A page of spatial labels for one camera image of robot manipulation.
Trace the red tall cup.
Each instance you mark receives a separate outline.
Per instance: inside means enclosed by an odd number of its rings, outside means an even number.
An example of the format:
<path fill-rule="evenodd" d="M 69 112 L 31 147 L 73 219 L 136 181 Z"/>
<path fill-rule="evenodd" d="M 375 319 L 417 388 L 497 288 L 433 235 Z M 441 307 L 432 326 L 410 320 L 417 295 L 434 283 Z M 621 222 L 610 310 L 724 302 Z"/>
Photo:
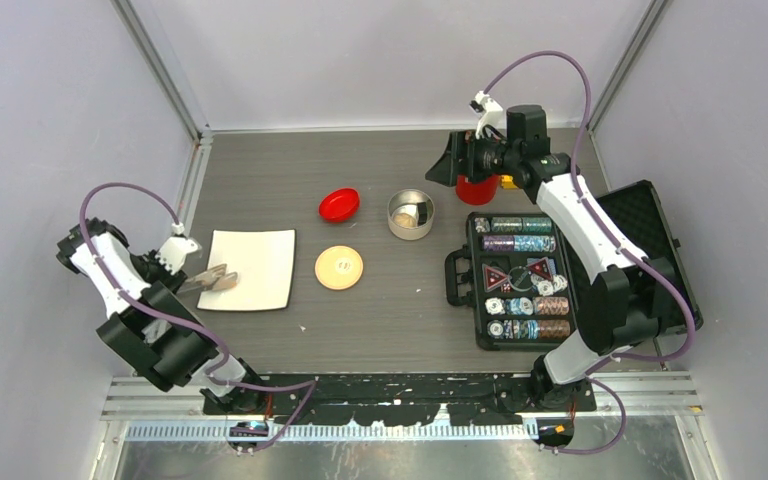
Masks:
<path fill-rule="evenodd" d="M 471 182 L 466 176 L 457 178 L 455 194 L 460 201 L 473 206 L 490 203 L 496 196 L 500 180 L 498 175 L 492 175 L 480 182 Z"/>

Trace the black white sushi piece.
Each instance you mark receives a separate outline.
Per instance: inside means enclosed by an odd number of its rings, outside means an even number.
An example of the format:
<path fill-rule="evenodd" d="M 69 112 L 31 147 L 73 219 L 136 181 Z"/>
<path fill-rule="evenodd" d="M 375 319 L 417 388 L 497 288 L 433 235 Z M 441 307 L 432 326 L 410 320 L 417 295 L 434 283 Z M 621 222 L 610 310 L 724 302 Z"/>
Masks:
<path fill-rule="evenodd" d="M 405 204 L 401 207 L 400 213 L 408 213 L 414 215 L 418 220 L 418 226 L 416 228 L 419 228 L 422 225 L 425 225 L 428 221 L 428 203 L 427 202 L 420 202 L 415 204 Z"/>

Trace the metal tongs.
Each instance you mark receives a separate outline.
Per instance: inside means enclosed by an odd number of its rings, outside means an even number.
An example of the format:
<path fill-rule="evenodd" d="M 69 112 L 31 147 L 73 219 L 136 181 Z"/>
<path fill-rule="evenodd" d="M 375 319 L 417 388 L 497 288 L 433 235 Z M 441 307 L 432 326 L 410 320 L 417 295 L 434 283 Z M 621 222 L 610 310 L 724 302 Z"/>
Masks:
<path fill-rule="evenodd" d="M 234 288 L 239 275 L 229 271 L 226 264 L 208 268 L 207 270 L 188 278 L 177 289 L 178 295 L 197 294 L 202 292 L 221 292 Z"/>

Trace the beige bun food piece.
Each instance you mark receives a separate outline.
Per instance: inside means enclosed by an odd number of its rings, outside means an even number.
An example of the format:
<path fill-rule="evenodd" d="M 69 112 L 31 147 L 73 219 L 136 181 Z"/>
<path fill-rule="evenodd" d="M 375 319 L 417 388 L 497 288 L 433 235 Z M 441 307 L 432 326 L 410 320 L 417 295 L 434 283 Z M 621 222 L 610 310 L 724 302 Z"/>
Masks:
<path fill-rule="evenodd" d="M 418 226 L 417 218 L 408 213 L 396 213 L 391 217 L 392 222 L 403 229 L 413 229 Z"/>

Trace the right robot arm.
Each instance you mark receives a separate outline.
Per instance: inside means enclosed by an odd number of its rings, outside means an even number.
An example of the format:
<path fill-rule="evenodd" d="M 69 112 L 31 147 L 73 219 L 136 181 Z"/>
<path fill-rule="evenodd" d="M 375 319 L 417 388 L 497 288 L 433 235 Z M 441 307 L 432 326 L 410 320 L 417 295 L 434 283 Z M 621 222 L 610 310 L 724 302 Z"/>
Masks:
<path fill-rule="evenodd" d="M 681 311 L 692 337 L 693 311 L 676 285 L 673 265 L 645 253 L 609 218 L 580 173 L 576 150 L 552 152 L 543 108 L 505 109 L 489 97 L 471 107 L 479 116 L 476 127 L 451 133 L 426 179 L 453 186 L 460 176 L 511 176 L 560 229 L 590 282 L 576 331 L 535 363 L 534 403 L 558 409 L 570 398 L 570 384 L 615 358 L 631 357 L 631 347 L 658 336 L 660 320 L 673 310 Z"/>

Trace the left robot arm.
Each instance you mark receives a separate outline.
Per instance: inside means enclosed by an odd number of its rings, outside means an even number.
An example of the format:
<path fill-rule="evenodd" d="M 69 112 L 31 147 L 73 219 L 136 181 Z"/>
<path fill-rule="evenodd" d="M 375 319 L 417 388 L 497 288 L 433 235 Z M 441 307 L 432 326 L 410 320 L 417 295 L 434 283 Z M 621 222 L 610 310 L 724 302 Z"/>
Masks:
<path fill-rule="evenodd" d="M 134 255 L 118 228 L 93 218 L 73 227 L 57 248 L 57 260 L 88 278 L 102 298 L 99 338 L 139 376 L 164 392 L 198 384 L 215 398 L 228 396 L 244 414 L 265 405 L 265 385 L 177 295 L 188 277 L 169 256 L 197 252 L 197 242 L 174 235 L 161 249 Z"/>

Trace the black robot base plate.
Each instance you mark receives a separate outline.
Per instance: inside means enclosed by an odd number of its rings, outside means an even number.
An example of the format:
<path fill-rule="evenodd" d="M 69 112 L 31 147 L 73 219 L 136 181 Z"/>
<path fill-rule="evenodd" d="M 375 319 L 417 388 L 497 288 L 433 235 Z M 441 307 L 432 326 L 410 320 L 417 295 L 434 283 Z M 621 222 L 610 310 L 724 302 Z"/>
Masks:
<path fill-rule="evenodd" d="M 208 415 L 264 415 L 278 424 L 426 426 L 445 412 L 454 426 L 513 425 L 526 413 L 568 417 L 596 410 L 589 384 L 566 400 L 538 403 L 529 377 L 513 373 L 274 374 L 262 379 L 286 392 L 245 391 L 219 398 L 202 388 Z"/>

